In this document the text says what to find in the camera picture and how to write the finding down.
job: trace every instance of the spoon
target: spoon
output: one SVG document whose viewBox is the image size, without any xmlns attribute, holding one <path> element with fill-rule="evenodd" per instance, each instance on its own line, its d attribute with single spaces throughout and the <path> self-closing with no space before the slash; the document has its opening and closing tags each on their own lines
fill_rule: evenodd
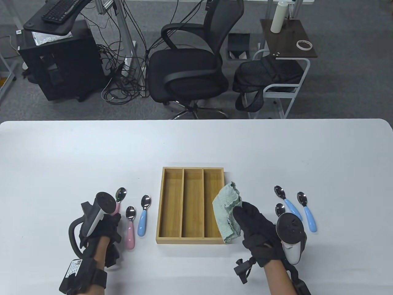
<svg viewBox="0 0 393 295">
<path fill-rule="evenodd" d="M 288 200 L 288 199 L 285 197 L 285 192 L 284 192 L 284 190 L 283 190 L 280 186 L 276 185 L 276 186 L 274 187 L 274 192 L 275 192 L 275 194 L 276 194 L 278 197 L 280 197 L 280 198 L 282 198 L 282 199 L 284 200 L 285 204 L 289 207 L 289 210 L 290 210 L 293 214 L 295 214 L 297 217 L 299 217 L 300 220 L 303 221 L 303 219 L 301 218 L 300 212 L 299 212 L 299 211 L 296 209 L 296 207 L 291 203 L 291 201 Z"/>
<path fill-rule="evenodd" d="M 138 236 L 143 237 L 146 232 L 146 215 L 147 215 L 147 208 L 149 208 L 151 203 L 151 198 L 149 195 L 144 195 L 142 197 L 141 205 L 143 208 L 141 218 L 139 219 L 138 224 Z"/>
<path fill-rule="evenodd" d="M 116 210 L 112 215 L 119 213 L 120 211 L 120 202 L 124 200 L 125 195 L 127 194 L 127 190 L 125 188 L 119 188 L 116 192 Z"/>
<path fill-rule="evenodd" d="M 285 207 L 283 204 L 278 203 L 275 206 L 275 213 L 277 214 L 278 217 L 280 217 L 281 214 L 285 213 Z"/>
<path fill-rule="evenodd" d="M 133 206 L 129 206 L 125 211 L 125 217 L 128 219 L 128 231 L 126 239 L 126 247 L 128 250 L 132 250 L 135 247 L 134 240 L 134 218 L 136 216 L 136 210 Z"/>
<path fill-rule="evenodd" d="M 316 232 L 317 224 L 315 223 L 314 216 L 311 214 L 310 209 L 307 207 L 307 197 L 303 192 L 298 192 L 298 201 L 304 207 L 304 212 L 306 213 L 307 223 L 309 224 L 310 231 Z"/>
</svg>

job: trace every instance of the blue spoon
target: blue spoon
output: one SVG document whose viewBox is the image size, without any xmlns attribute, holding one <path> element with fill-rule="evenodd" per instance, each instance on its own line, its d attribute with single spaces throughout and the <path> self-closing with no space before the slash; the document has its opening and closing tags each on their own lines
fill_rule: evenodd
<svg viewBox="0 0 393 295">
<path fill-rule="evenodd" d="M 276 194 L 279 198 L 282 198 L 282 199 L 284 200 L 284 202 L 285 202 L 285 204 L 288 206 L 289 210 L 290 210 L 293 214 L 295 214 L 297 217 L 299 217 L 299 219 L 300 219 L 301 221 L 303 221 L 303 218 L 301 218 L 300 212 L 299 212 L 299 211 L 296 209 L 296 207 L 291 203 L 291 201 L 288 200 L 288 199 L 285 197 L 285 192 L 284 192 L 284 190 L 283 190 L 280 186 L 276 185 L 276 186 L 274 187 L 274 192 L 275 192 L 275 194 Z"/>
<path fill-rule="evenodd" d="M 310 209 L 307 207 L 307 197 L 303 192 L 298 192 L 298 201 L 304 207 L 306 213 L 307 223 L 311 232 L 317 231 L 317 224 L 315 223 L 314 216 L 312 216 Z"/>
<path fill-rule="evenodd" d="M 146 232 L 146 218 L 147 218 L 147 208 L 151 204 L 151 198 L 149 195 L 144 195 L 142 197 L 141 205 L 143 208 L 141 218 L 139 219 L 138 223 L 138 236 L 143 237 Z"/>
</svg>

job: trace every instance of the chair base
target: chair base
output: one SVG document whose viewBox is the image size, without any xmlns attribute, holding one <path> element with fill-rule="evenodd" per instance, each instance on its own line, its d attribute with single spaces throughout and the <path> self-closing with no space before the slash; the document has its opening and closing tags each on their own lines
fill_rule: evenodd
<svg viewBox="0 0 393 295">
<path fill-rule="evenodd" d="M 198 118 L 199 111 L 216 112 L 216 113 L 221 114 L 223 116 L 223 119 L 229 119 L 229 116 L 220 109 L 215 109 L 215 108 L 210 108 L 210 107 L 199 107 L 196 103 L 194 103 L 193 105 L 187 105 L 187 104 L 181 103 L 179 101 L 174 101 L 174 103 L 183 107 L 184 110 L 181 111 L 180 113 L 176 114 L 175 116 L 173 116 L 171 118 L 171 120 L 176 120 L 187 113 L 192 113 L 194 116 L 194 119 L 199 119 Z"/>
</svg>

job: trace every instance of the qr code label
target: qr code label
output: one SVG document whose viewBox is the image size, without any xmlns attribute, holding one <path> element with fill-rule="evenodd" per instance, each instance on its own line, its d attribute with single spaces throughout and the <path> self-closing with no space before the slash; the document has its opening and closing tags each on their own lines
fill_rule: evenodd
<svg viewBox="0 0 393 295">
<path fill-rule="evenodd" d="M 76 259 L 76 260 L 71 261 L 71 264 L 68 267 L 65 278 L 68 278 L 73 273 L 75 273 L 75 276 L 76 276 L 78 274 L 78 270 L 81 266 L 81 263 L 82 263 L 82 259 Z"/>
</svg>

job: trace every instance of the black glove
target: black glove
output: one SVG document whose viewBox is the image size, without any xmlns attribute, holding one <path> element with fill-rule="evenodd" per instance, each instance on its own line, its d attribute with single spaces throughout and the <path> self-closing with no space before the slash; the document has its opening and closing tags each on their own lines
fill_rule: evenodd
<svg viewBox="0 0 393 295">
<path fill-rule="evenodd" d="M 117 213 L 113 216 L 109 214 L 105 214 L 104 218 L 98 222 L 94 231 L 88 237 L 84 237 L 82 235 L 82 227 L 81 227 L 81 230 L 79 231 L 79 239 L 81 240 L 79 247 L 86 248 L 83 251 L 84 257 L 91 258 L 95 255 L 95 251 L 97 249 L 98 243 L 101 237 L 104 236 L 110 238 L 110 242 L 105 256 L 105 266 L 110 267 L 116 264 L 116 259 L 118 259 L 120 255 L 119 255 L 119 251 L 116 249 L 113 243 L 114 242 L 120 243 L 121 241 L 121 236 L 117 232 L 120 219 L 121 219 L 120 213 Z"/>
<path fill-rule="evenodd" d="M 242 207 L 233 208 L 233 217 L 244 233 L 243 245 L 260 267 L 270 260 L 286 260 L 275 225 L 259 213 L 257 207 L 243 202 Z"/>
</svg>

